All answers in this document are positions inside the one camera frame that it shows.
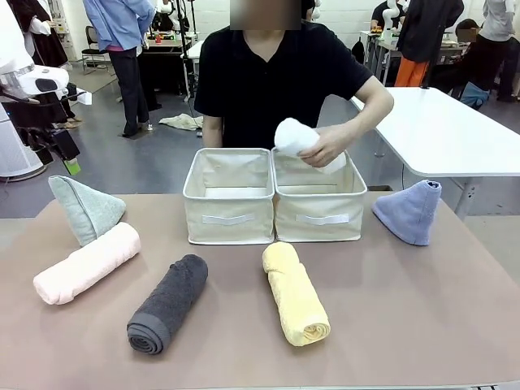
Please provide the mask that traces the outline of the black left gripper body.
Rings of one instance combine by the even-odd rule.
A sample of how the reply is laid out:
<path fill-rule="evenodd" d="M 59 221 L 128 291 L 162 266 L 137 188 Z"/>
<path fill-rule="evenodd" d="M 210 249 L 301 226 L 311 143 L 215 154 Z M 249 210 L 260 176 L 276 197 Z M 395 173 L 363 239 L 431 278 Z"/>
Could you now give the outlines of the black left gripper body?
<path fill-rule="evenodd" d="M 53 133 L 55 128 L 23 128 L 22 142 L 28 146 L 38 157 L 38 150 L 45 146 L 51 153 L 53 158 L 59 156 L 54 152 Z"/>

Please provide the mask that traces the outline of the person's left hand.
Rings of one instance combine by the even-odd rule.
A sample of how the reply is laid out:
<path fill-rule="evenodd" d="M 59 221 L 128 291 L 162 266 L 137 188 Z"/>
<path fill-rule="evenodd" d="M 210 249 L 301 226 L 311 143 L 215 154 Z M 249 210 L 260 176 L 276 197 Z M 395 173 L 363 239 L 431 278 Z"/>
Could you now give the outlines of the person's left hand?
<path fill-rule="evenodd" d="M 317 132 L 318 142 L 302 150 L 298 157 L 312 167 L 323 168 L 346 150 L 351 136 L 346 123 L 318 128 Z"/>

